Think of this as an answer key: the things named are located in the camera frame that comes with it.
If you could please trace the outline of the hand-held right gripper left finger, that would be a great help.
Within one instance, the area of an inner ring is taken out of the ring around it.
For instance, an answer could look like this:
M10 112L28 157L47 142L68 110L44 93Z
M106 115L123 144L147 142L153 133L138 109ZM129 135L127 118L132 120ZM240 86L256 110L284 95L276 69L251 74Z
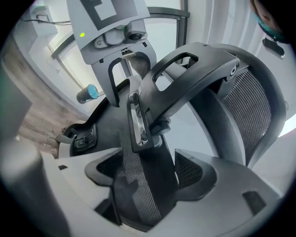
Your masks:
M61 159L41 153L49 186L67 220L71 237L137 237L95 212L95 207L108 198L110 188L97 186L84 172L88 163L118 150Z

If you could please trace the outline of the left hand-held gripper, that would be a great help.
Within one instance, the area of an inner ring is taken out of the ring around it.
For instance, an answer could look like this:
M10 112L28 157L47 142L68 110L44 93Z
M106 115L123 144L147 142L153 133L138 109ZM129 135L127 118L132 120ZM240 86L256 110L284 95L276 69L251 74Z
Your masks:
M92 64L110 104L119 107L120 99L112 70L121 58L105 56L112 53L111 48L144 39L146 29L143 20L150 16L145 0L67 0L67 7L74 38L84 62ZM157 63L151 44L124 48L122 58L142 79Z

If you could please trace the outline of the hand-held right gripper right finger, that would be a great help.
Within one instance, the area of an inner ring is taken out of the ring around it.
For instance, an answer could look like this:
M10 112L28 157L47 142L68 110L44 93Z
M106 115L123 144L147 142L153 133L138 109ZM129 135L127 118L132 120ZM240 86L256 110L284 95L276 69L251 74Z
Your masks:
M178 169L200 175L176 193L176 205L150 237L243 237L272 214L280 195L248 167L203 153L175 151Z

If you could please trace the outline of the white desk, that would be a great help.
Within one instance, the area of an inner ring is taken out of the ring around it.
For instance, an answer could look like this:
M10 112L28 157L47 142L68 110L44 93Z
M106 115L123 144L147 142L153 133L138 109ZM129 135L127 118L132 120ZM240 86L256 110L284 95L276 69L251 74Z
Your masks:
M55 50L73 33L66 0L36 0L21 16L13 38L25 59Z

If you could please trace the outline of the black framed window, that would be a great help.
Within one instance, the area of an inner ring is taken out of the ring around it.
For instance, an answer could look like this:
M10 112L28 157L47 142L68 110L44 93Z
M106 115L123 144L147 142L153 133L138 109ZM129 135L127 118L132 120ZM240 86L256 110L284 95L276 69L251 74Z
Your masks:
M159 61L171 51L186 43L186 21L190 13L165 6L149 6L150 17L145 19L148 41ZM57 60L74 78L80 88L93 84L103 94L90 65L85 64L72 32L61 41L51 57Z

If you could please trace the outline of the black office chair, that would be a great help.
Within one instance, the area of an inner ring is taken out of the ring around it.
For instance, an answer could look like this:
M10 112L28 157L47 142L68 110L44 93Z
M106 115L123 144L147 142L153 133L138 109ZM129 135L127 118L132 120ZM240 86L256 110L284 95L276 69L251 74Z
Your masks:
M62 138L69 157L119 149L85 166L88 179L110 188L94 210L116 226L148 233L175 207L176 193L200 175L197 166L177 168L177 149L252 170L286 119L272 72L227 44L182 46L143 79L137 74L116 88L119 107L103 99Z

